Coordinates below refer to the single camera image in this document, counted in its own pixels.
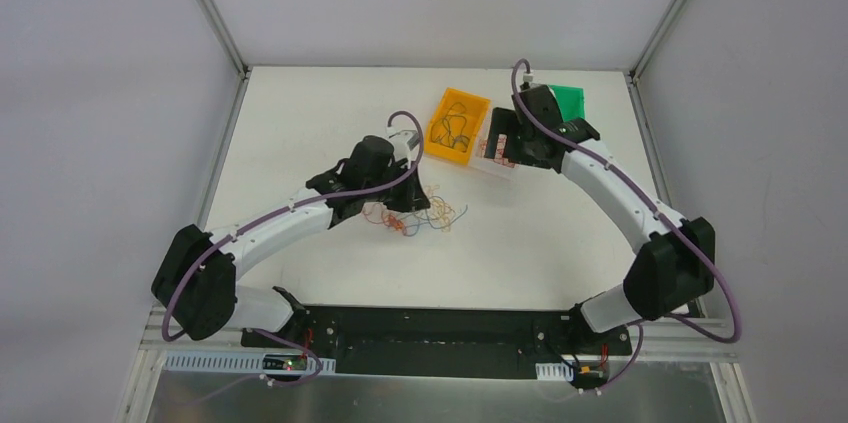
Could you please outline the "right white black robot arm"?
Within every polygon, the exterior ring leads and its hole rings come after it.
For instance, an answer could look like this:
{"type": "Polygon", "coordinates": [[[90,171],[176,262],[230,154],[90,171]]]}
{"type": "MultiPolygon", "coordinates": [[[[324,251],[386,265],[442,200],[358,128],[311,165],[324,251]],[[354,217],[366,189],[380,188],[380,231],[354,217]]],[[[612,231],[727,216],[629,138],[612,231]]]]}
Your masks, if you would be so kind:
{"type": "Polygon", "coordinates": [[[593,352],[609,330],[663,317],[710,292],[715,277],[702,260],[714,256],[712,225],[640,197],[600,133],[583,118],[563,119],[550,87],[525,84],[519,96],[513,108],[493,109],[486,157],[494,157],[492,147],[503,138],[509,162],[563,175],[601,208],[635,254],[621,284],[576,305],[567,327],[572,347],[593,352]]]}

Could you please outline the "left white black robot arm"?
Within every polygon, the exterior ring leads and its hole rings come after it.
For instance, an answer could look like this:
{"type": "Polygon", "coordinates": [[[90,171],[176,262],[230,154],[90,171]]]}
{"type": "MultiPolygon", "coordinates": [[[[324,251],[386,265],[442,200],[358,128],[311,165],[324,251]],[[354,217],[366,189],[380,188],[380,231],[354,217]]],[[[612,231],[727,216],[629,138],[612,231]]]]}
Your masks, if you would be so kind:
{"type": "Polygon", "coordinates": [[[297,345],[305,333],[297,299],[281,287],[259,289],[240,279],[287,246],[358,216],[368,203],[398,213],[429,208],[416,167],[419,145],[414,130],[366,136],[284,207],[215,230],[194,224],[180,229],[152,281],[152,295],[192,340],[239,328],[264,330],[281,347],[297,345]]]}

